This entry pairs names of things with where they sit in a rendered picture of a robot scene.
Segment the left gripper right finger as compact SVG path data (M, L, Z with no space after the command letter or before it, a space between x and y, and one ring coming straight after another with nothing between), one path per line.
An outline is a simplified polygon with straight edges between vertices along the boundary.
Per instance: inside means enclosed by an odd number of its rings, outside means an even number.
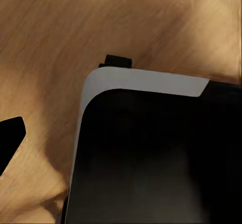
M226 135L242 157L242 118L235 116L229 118Z

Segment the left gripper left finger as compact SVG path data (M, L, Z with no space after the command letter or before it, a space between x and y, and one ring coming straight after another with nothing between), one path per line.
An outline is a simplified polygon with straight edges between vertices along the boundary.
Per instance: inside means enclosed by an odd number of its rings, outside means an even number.
M0 122L0 177L25 136L26 128L21 116Z

